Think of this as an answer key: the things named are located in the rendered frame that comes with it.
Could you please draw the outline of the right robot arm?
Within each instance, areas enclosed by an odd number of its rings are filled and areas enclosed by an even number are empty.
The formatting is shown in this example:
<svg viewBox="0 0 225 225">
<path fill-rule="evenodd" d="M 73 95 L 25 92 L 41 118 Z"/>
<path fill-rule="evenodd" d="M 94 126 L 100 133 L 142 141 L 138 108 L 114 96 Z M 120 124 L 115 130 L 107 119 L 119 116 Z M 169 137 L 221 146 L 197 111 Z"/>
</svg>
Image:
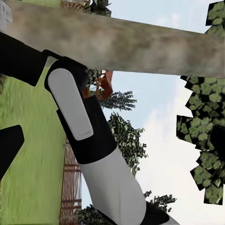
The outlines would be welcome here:
<svg viewBox="0 0 225 225">
<path fill-rule="evenodd" d="M 84 99 L 82 92 L 89 78 L 87 66 L 50 50 L 41 52 L 5 34 L 9 22 L 11 9 L 0 0 L 0 75 L 36 87 L 48 56 L 57 59 L 48 70 L 45 88 L 56 102 L 57 114 L 96 211 L 114 225 L 180 225 L 146 201 L 97 97 Z"/>
</svg>

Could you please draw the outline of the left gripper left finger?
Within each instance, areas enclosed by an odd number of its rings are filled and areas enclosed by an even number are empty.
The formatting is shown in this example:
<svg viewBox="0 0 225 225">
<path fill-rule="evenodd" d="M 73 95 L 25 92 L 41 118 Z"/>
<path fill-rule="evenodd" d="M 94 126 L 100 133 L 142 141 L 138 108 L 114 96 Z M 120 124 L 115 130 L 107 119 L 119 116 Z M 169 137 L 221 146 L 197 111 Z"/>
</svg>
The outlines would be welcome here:
<svg viewBox="0 0 225 225">
<path fill-rule="evenodd" d="M 0 180 L 4 177 L 23 144 L 24 135 L 21 125 L 0 130 Z"/>
</svg>

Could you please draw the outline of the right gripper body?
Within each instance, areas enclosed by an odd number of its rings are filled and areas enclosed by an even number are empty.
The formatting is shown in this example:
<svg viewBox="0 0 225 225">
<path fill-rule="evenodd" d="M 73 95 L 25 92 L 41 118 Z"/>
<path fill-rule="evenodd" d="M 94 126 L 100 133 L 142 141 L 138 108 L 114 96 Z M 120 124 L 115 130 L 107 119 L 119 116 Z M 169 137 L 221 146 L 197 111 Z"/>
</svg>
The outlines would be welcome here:
<svg viewBox="0 0 225 225">
<path fill-rule="evenodd" d="M 24 43 L 0 31 L 0 75 L 11 77 L 11 68 L 16 55 Z"/>
</svg>

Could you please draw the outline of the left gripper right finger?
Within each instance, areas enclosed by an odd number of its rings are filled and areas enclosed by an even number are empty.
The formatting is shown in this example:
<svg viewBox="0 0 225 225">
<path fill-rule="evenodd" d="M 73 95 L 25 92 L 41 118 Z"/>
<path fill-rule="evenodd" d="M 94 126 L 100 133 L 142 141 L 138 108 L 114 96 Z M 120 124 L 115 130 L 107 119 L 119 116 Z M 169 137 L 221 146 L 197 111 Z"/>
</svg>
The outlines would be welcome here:
<svg viewBox="0 0 225 225">
<path fill-rule="evenodd" d="M 213 126 L 210 142 L 225 162 L 225 126 L 218 124 Z"/>
</svg>

